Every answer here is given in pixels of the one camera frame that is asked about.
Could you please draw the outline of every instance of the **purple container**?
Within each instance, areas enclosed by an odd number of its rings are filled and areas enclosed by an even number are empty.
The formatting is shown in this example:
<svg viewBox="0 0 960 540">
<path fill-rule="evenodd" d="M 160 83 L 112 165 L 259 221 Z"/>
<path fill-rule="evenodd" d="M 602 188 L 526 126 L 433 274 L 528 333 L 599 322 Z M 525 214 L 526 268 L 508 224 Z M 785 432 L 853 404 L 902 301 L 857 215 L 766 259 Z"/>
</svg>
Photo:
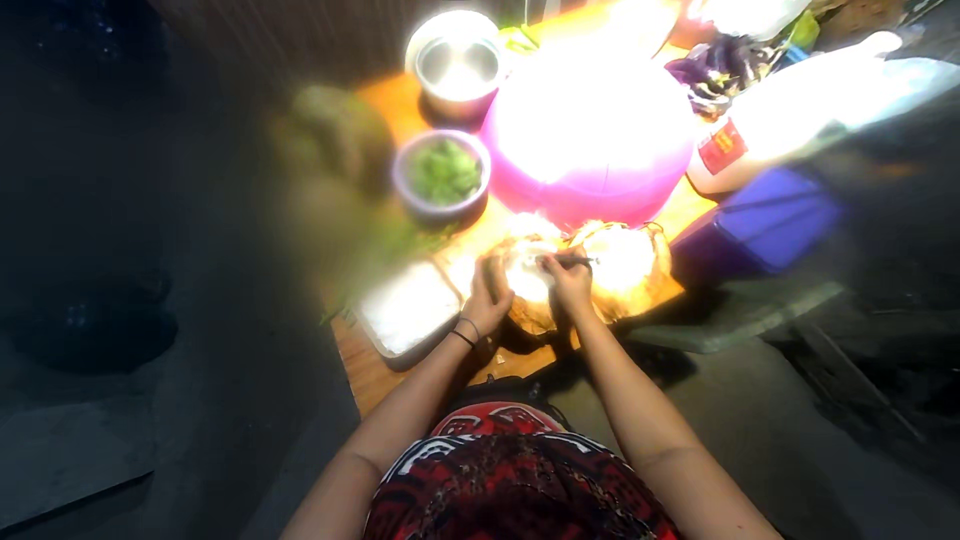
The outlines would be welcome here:
<svg viewBox="0 0 960 540">
<path fill-rule="evenodd" d="M 807 177 L 767 170 L 670 244 L 674 278 L 697 286 L 779 274 L 831 229 L 840 211 Z"/>
<path fill-rule="evenodd" d="M 460 144 L 462 148 L 468 150 L 477 160 L 480 161 L 480 187 L 477 192 L 470 195 L 466 200 L 448 207 L 440 207 L 429 201 L 421 199 L 414 190 L 410 188 L 406 175 L 407 160 L 420 147 L 425 144 L 435 143 L 441 140 L 453 140 Z M 470 210 L 478 201 L 487 195 L 490 187 L 491 160 L 490 151 L 480 142 L 480 139 L 465 132 L 457 130 L 432 130 L 415 136 L 409 142 L 400 147 L 394 159 L 394 168 L 392 177 L 394 187 L 399 192 L 403 203 L 418 215 L 429 218 L 456 218 Z"/>
</svg>

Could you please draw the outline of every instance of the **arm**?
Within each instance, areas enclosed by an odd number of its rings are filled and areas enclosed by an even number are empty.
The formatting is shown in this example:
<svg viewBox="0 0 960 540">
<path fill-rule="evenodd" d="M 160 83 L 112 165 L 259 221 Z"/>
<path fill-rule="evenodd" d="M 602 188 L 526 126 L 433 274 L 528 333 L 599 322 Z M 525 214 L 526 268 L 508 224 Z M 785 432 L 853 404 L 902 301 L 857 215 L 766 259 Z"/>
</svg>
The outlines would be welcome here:
<svg viewBox="0 0 960 540">
<path fill-rule="evenodd" d="M 498 290 L 500 302 L 492 302 L 480 264 L 478 261 L 472 296 L 462 316 L 477 328 L 464 320 L 456 327 L 477 341 L 496 329 L 513 301 L 513 292 L 505 289 Z M 505 283 L 505 278 L 497 280 L 498 286 Z M 403 451 L 433 426 L 469 352 L 464 339 L 449 334 L 371 411 L 326 465 L 283 531 L 284 540 L 340 540 L 363 535 L 377 485 Z"/>
<path fill-rule="evenodd" d="M 585 255 L 582 249 L 577 255 Z M 780 536 L 709 454 L 680 411 L 627 356 L 590 301 L 589 269 L 547 269 L 568 312 L 617 442 L 637 475 L 692 539 Z"/>
</svg>

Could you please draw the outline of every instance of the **red label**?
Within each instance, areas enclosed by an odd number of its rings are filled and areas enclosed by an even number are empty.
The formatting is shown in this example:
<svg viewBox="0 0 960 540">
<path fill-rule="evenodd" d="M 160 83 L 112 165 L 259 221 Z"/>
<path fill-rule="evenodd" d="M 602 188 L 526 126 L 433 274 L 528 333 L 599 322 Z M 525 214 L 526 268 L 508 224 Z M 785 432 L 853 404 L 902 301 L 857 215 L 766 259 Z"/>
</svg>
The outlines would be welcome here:
<svg viewBox="0 0 960 540">
<path fill-rule="evenodd" d="M 722 128 L 700 143 L 699 151 L 710 174 L 717 174 L 747 153 L 747 143 L 743 142 L 733 121 L 727 118 Z"/>
</svg>

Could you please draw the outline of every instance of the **hand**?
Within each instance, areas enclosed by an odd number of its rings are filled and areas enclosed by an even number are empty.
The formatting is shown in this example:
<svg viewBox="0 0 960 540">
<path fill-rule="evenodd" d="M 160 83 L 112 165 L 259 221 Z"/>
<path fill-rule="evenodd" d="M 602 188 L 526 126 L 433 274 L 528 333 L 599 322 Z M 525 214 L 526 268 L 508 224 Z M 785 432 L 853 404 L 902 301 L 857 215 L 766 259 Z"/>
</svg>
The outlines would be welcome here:
<svg viewBox="0 0 960 540">
<path fill-rule="evenodd" d="M 557 255 L 573 255 L 586 257 L 587 252 L 578 246 Z M 593 313 L 593 303 L 590 300 L 590 289 L 593 286 L 593 272 L 585 264 L 574 264 L 569 269 L 564 268 L 552 255 L 545 255 L 541 260 L 542 267 L 553 276 L 554 292 L 561 307 L 570 318 L 576 320 L 580 315 Z"/>
<path fill-rule="evenodd" d="M 490 262 L 492 282 L 488 282 L 484 272 L 485 261 Z M 491 291 L 497 302 L 493 302 Z M 473 269 L 473 282 L 470 284 L 470 299 L 460 314 L 457 331 L 467 337 L 476 337 L 476 342 L 488 337 L 500 326 L 500 321 L 510 311 L 514 302 L 514 291 L 507 285 L 507 275 L 503 270 L 503 259 L 479 258 Z M 476 325 L 473 327 L 464 319 Z"/>
</svg>

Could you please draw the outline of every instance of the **patterned fabric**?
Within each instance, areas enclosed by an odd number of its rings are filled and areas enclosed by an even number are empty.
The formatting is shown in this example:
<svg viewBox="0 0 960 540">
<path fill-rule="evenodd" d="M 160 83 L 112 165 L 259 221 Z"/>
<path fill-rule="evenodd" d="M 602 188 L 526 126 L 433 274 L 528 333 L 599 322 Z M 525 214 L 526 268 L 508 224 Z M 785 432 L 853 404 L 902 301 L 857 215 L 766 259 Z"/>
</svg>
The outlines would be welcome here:
<svg viewBox="0 0 960 540">
<path fill-rule="evenodd" d="M 396 461 L 364 538 L 676 539 L 633 470 L 532 407 L 490 403 L 447 416 Z"/>
</svg>

